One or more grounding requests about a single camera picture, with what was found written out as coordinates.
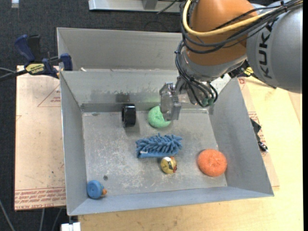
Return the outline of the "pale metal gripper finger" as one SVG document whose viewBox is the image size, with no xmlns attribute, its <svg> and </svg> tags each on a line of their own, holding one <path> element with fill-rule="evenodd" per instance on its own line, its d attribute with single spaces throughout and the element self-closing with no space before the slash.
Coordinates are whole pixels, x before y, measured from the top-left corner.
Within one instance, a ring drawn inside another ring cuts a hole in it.
<svg viewBox="0 0 308 231">
<path fill-rule="evenodd" d="M 172 111 L 171 111 L 171 119 L 178 120 L 181 110 L 181 102 L 179 101 L 178 96 L 174 96 L 172 98 Z"/>
<path fill-rule="evenodd" d="M 174 85 L 173 82 L 166 82 L 160 89 L 159 94 L 160 100 L 160 110 L 165 121 L 172 120 L 173 112 L 173 97 L 174 97 Z"/>
</svg>

